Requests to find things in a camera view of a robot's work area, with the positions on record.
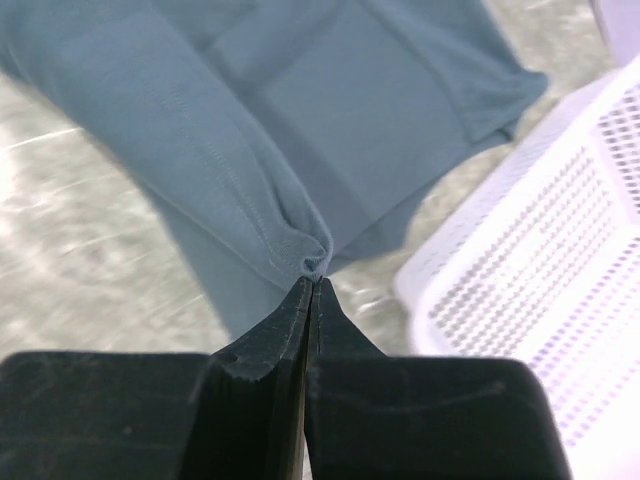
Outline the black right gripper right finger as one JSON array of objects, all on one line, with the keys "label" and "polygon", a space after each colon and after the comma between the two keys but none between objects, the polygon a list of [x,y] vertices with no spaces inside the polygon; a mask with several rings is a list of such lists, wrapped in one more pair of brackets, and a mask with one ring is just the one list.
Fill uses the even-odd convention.
[{"label": "black right gripper right finger", "polygon": [[310,306],[305,434],[317,479],[566,479],[547,397],[522,362],[393,357],[344,314]]}]

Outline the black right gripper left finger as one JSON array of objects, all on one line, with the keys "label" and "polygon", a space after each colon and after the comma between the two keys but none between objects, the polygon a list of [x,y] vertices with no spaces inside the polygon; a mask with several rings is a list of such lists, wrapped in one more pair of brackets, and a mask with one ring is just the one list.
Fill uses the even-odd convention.
[{"label": "black right gripper left finger", "polygon": [[27,351],[1,364],[5,479],[298,479],[313,285],[210,354]]}]

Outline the blue-grey t-shirt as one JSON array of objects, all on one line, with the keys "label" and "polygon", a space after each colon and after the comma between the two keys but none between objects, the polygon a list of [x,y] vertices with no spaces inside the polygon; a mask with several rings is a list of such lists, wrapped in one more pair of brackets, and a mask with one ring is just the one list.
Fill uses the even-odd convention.
[{"label": "blue-grey t-shirt", "polygon": [[480,1],[5,1],[1,67],[132,175],[232,338],[400,248],[547,86]]}]

